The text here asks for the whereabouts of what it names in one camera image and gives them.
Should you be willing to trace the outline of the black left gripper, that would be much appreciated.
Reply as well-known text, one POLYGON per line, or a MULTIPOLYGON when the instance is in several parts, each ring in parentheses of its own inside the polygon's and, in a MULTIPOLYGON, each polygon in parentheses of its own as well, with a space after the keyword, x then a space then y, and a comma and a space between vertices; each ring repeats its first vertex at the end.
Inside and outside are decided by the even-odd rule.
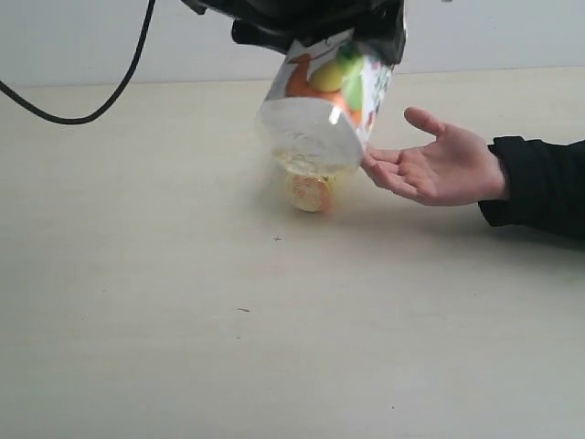
POLYGON ((240 45, 285 54, 293 42, 304 47, 349 31, 387 64, 402 61, 407 40, 405 3, 399 0, 184 0, 199 15, 213 10, 232 19, 240 45))

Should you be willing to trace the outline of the open human hand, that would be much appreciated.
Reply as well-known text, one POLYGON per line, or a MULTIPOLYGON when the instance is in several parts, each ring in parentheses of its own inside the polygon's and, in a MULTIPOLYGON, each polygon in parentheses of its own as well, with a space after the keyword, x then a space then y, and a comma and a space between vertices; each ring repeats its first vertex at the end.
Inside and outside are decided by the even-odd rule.
POLYGON ((481 136, 415 107, 404 118, 434 140, 401 150, 369 147, 361 166, 377 187, 433 207, 509 198, 504 167, 481 136))

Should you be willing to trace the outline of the black sleeved forearm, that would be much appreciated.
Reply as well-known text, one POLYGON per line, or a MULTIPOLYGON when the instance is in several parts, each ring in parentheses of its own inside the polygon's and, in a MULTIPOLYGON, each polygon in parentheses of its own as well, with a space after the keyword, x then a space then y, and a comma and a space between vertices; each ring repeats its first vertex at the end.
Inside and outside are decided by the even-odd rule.
POLYGON ((584 142, 553 145, 519 136, 495 138, 489 150, 503 165, 507 200, 478 203, 492 227, 509 225, 584 238, 584 142))

